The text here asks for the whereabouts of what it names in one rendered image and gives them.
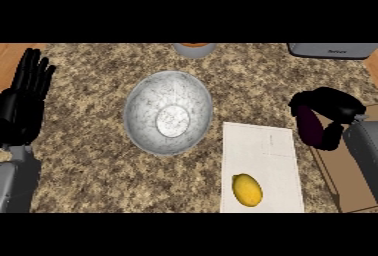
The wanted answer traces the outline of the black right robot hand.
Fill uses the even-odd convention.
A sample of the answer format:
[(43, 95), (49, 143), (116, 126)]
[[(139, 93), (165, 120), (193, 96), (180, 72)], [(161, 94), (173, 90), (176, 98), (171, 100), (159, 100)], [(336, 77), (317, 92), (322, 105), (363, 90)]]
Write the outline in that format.
[(301, 105), (311, 109), (323, 127), (322, 144), (311, 147), (332, 151), (339, 145), (342, 125), (353, 122), (357, 114), (365, 114), (366, 107), (350, 94), (329, 87), (298, 92), (292, 96), (288, 106), (295, 121)]

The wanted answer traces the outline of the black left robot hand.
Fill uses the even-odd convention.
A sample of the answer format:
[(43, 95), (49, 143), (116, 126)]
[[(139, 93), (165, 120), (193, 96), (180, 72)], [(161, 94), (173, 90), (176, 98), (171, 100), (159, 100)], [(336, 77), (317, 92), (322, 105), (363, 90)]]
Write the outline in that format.
[(40, 134), (56, 66), (38, 49), (23, 52), (12, 85), (0, 92), (0, 147), (29, 145)]

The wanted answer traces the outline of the dark purple eggplant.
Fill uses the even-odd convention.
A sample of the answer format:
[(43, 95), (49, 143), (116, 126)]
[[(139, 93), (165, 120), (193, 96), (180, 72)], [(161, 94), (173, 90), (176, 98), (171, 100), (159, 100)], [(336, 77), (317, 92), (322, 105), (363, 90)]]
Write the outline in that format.
[(305, 105), (298, 107), (297, 128), (304, 144), (319, 146), (322, 144), (323, 127), (311, 109)]

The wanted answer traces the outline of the white placemat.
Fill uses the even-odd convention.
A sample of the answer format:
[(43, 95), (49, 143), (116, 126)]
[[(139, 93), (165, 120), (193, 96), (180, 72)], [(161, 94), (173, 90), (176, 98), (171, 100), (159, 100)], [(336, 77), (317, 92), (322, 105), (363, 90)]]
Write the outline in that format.
[[(255, 207), (233, 195), (232, 177), (248, 174), (261, 187)], [(303, 213), (304, 203), (292, 130), (240, 123), (223, 123), (221, 213)]]

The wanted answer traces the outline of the white marble bowl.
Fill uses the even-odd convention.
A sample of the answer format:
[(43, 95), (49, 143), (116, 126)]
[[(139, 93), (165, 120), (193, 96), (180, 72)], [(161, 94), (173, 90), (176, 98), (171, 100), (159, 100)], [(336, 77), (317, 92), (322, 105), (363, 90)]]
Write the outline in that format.
[(181, 71), (161, 71), (134, 86), (124, 106), (124, 128), (134, 145), (170, 156), (204, 138), (212, 119), (212, 100), (202, 82)]

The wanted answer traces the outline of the grey appliance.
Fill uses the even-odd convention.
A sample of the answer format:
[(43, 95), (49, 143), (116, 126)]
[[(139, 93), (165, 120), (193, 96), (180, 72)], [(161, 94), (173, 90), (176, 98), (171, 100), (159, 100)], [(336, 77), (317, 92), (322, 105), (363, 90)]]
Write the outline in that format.
[(297, 57), (362, 60), (378, 49), (378, 43), (288, 43)]

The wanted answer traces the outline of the yellow lemon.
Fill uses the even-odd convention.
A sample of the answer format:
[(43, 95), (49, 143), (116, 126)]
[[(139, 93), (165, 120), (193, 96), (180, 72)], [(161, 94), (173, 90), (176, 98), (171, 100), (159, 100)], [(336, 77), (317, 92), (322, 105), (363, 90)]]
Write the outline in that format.
[(232, 191), (239, 203), (246, 207), (255, 207), (263, 199), (263, 190), (258, 182), (248, 174), (232, 177)]

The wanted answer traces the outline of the grey cup with orange content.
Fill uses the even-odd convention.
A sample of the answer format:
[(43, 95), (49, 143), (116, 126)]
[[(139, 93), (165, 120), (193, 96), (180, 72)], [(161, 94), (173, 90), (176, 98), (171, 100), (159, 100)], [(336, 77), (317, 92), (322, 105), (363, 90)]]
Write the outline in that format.
[(174, 50), (187, 58), (202, 58), (215, 49), (215, 43), (174, 43)]

